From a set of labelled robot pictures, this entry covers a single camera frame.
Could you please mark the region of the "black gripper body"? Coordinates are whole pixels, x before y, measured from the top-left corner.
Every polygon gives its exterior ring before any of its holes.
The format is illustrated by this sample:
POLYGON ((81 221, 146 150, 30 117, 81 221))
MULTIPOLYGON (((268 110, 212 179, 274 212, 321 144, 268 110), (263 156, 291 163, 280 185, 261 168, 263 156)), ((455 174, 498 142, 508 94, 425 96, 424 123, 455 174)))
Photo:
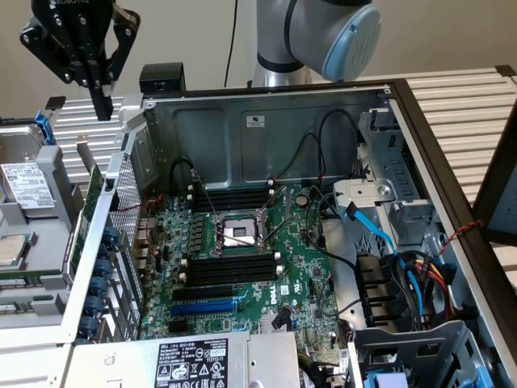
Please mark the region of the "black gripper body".
POLYGON ((89 32, 98 61, 107 59, 105 38, 111 24, 114 1, 32 1, 31 23, 48 29, 53 35, 65 25, 74 39, 89 32))

